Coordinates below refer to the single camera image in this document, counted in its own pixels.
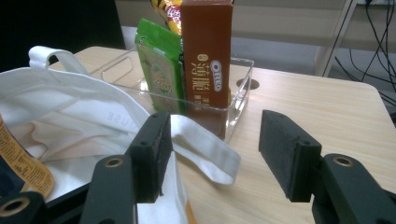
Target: white tote bag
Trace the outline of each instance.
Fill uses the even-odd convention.
[[[49,69],[52,55],[66,71]],[[0,74],[0,114],[23,147],[52,172],[51,201],[90,182],[94,165],[103,157],[123,154],[149,113],[125,92],[90,77],[68,51],[38,46],[29,56],[30,67]],[[234,182],[240,157],[232,148],[186,117],[172,115],[171,127],[176,153],[211,181]],[[188,216],[188,194],[174,153],[163,196],[137,209],[139,223],[194,221]]]

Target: oreo logo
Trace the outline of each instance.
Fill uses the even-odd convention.
[[[221,63],[219,61],[213,61],[210,64],[210,69],[213,73],[213,82],[215,86],[215,91],[221,91],[222,89],[222,73],[221,73]]]

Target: green snack package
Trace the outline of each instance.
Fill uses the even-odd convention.
[[[134,39],[143,73],[157,110],[184,114],[181,37],[145,19],[140,20]]]

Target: yellow package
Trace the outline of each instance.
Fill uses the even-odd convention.
[[[33,190],[49,196],[54,178],[50,170],[31,157],[9,132],[0,115],[0,198]]]
[[[180,5],[182,0],[151,0],[155,11],[159,13],[169,29],[181,35]]]

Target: black cable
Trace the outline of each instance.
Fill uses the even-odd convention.
[[[394,3],[395,3],[395,2],[394,2],[394,0],[393,0],[391,12],[390,12],[390,0],[388,0],[388,6],[387,6],[387,26],[386,26],[386,30],[385,30],[384,34],[382,35],[382,38],[381,38],[381,44],[382,44],[383,38],[384,38],[384,36],[385,36],[385,50],[386,50],[387,55],[389,54],[389,42],[388,42],[388,39],[389,39],[389,32],[388,32],[388,28],[389,28],[390,22],[391,22],[392,17],[393,17]],[[390,72],[389,64],[388,64],[388,68],[386,68],[385,65],[382,63],[382,60],[379,58],[379,55],[378,55],[378,54],[377,54],[377,58],[378,58],[379,62],[381,63],[382,67],[389,73],[389,72]]]
[[[375,56],[374,56],[374,57],[372,58],[372,60],[370,61],[369,66],[371,66],[371,63],[373,62],[374,58],[375,58]],[[385,81],[385,82],[391,83],[391,82],[390,82],[389,80],[387,80],[387,79],[384,79],[384,78],[382,78],[382,77],[377,77],[377,76],[374,76],[374,75],[371,75],[371,74],[367,73],[367,70],[368,70],[368,69],[367,69],[366,71],[362,71],[361,69],[359,69],[359,67],[358,67],[358,66],[355,64],[355,62],[353,61],[352,49],[349,49],[349,59],[350,59],[352,65],[356,68],[356,70],[360,71],[361,73],[363,73],[363,74],[366,75],[367,77],[372,77],[372,78],[379,79],[379,80],[381,80],[381,81]]]
[[[393,100],[391,97],[387,96],[385,93],[383,93],[382,91],[379,91],[379,95],[381,96],[381,99],[383,101],[386,101],[388,104],[396,106],[396,101]]]
[[[393,11],[394,11],[394,2],[395,2],[395,1],[393,0],[393,6],[392,6],[392,11],[391,11],[391,16],[388,16],[388,15],[387,15],[387,19],[391,19],[392,15],[393,15]],[[372,26],[372,28],[373,28],[373,32],[374,32],[374,35],[375,35],[376,42],[378,43],[378,46],[381,48],[382,52],[383,52],[384,55],[385,55],[385,58],[387,59],[388,67],[389,67],[389,79],[390,79],[390,81],[391,81],[391,83],[392,83],[393,89],[396,91],[396,83],[393,81],[393,77],[395,77],[395,75],[393,75],[393,74],[396,74],[396,72],[395,72],[395,69],[394,69],[394,67],[393,67],[393,64],[391,63],[391,61],[390,61],[390,59],[389,59],[389,54],[388,54],[388,52],[387,52],[386,50],[384,50],[384,48],[382,47],[382,41],[379,41],[378,35],[377,35],[377,33],[376,33],[376,29],[375,29],[375,27],[374,27],[373,21],[371,20],[370,13],[369,13],[369,10],[368,10],[369,5],[370,5],[370,4],[366,4],[367,19],[369,20],[369,22],[370,22],[370,24],[371,24],[371,26]],[[390,24],[390,20],[387,20],[387,29],[386,29],[386,31],[385,31],[386,33],[388,33],[389,24]]]
[[[373,0],[366,0],[366,7],[370,6],[370,4],[371,4],[372,1],[373,1]]]
[[[386,52],[387,52],[387,54],[388,54],[388,34],[389,34],[388,28],[389,28],[389,24],[390,24],[390,22],[391,22],[391,20],[392,20],[393,10],[394,10],[394,6],[393,6],[393,8],[392,8],[392,13],[391,13],[390,16],[389,16],[389,2],[388,2],[388,9],[387,9],[387,26],[386,26],[386,29],[385,29],[385,31],[384,31],[384,34],[382,34],[381,41],[380,41],[378,47],[376,48],[375,55],[373,56],[372,60],[370,61],[370,64],[369,64],[369,66],[367,67],[367,69],[366,69],[365,72],[367,72],[367,71],[369,70],[369,68],[370,68],[372,62],[374,61],[374,58],[375,58],[375,57],[377,57],[379,63],[380,63],[381,66],[385,69],[385,71],[387,71],[387,73],[390,72],[389,66],[388,66],[388,68],[386,68],[385,65],[382,63],[381,58],[379,57],[379,50],[380,50],[380,45],[382,45],[382,42],[384,41],[384,38],[386,38],[386,41],[385,41],[385,42],[386,42]]]
[[[350,74],[345,68],[344,66],[340,63],[340,60],[338,60],[337,57],[335,57],[335,60],[337,61],[338,65],[340,65],[341,69],[343,69],[343,71],[346,73],[346,75],[352,79],[353,81],[359,81],[361,82],[358,78],[354,77],[352,74]]]

